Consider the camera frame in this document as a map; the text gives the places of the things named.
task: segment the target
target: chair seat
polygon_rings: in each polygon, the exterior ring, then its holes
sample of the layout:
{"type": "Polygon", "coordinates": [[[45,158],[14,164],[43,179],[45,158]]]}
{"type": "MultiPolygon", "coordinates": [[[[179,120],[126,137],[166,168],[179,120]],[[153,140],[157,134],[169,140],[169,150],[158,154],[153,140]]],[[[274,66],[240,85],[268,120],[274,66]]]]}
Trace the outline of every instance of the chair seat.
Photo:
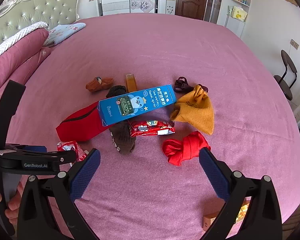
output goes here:
{"type": "MultiPolygon", "coordinates": [[[[274,79],[276,80],[277,83],[279,83],[281,77],[278,75],[274,76],[274,79]]],[[[282,81],[279,84],[282,92],[284,93],[284,95],[286,96],[286,98],[291,101],[292,100],[292,93],[291,90],[289,88],[289,86],[287,85],[287,83],[282,79],[282,81]]]]}

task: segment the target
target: chair backrest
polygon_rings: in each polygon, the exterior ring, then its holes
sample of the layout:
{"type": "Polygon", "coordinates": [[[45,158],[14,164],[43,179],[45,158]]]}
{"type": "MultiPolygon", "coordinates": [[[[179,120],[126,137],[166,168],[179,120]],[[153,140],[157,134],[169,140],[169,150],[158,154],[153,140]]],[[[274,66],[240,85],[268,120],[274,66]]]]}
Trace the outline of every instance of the chair backrest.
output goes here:
{"type": "Polygon", "coordinates": [[[292,72],[293,73],[297,73],[296,66],[292,62],[290,56],[284,50],[281,51],[281,57],[282,57],[282,60],[283,60],[283,63],[285,65],[285,67],[287,67],[289,65],[289,67],[291,68],[292,72]]]}

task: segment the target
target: red wrapper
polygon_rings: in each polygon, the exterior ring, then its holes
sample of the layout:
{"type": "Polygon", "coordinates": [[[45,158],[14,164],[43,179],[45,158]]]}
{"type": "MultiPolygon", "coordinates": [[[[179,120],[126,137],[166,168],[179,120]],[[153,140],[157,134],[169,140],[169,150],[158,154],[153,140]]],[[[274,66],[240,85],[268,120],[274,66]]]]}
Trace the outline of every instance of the red wrapper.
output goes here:
{"type": "Polygon", "coordinates": [[[131,137],[140,135],[163,135],[175,133],[174,122],[149,120],[130,122],[131,137]]]}
{"type": "Polygon", "coordinates": [[[57,150],[59,152],[74,150],[77,155],[77,158],[76,158],[77,162],[83,161],[85,159],[85,157],[87,157],[85,152],[81,149],[80,145],[76,141],[59,142],[57,144],[57,150]]]}

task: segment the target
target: pink blanket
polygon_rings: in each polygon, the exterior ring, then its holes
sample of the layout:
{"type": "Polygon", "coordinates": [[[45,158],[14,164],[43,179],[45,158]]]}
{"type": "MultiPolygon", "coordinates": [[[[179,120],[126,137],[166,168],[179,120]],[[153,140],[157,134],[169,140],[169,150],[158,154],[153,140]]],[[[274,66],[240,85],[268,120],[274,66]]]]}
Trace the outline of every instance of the pink blanket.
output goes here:
{"type": "MultiPolygon", "coordinates": [[[[185,76],[190,85],[209,88],[215,129],[204,136],[212,153],[247,177],[269,175],[282,221],[293,213],[300,203],[298,127],[278,84],[239,38],[222,26],[171,15],[121,14],[82,22],[86,28],[56,46],[27,82],[9,143],[56,150],[59,123],[105,98],[106,90],[85,89],[93,77],[113,77],[115,85],[124,85],[125,74],[134,73],[142,90],[185,76]]],[[[138,118],[168,120],[172,108],[138,118]]],[[[82,144],[84,150],[100,150],[101,165],[76,205],[101,240],[202,236],[202,216],[220,210],[223,200],[198,158],[176,167],[161,150],[165,139],[181,140],[194,130],[177,122],[175,134],[138,137],[127,156],[116,151],[108,130],[82,144]]]]}

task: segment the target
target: blue box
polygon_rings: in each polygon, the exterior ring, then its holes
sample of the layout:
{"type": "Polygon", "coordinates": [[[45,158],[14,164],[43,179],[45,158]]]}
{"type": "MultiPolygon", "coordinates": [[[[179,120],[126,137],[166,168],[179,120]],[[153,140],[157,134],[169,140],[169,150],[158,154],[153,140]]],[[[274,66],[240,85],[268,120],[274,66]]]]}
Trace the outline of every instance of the blue box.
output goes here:
{"type": "Polygon", "coordinates": [[[177,101],[171,85],[149,88],[99,101],[103,126],[108,126],[177,101]]]}

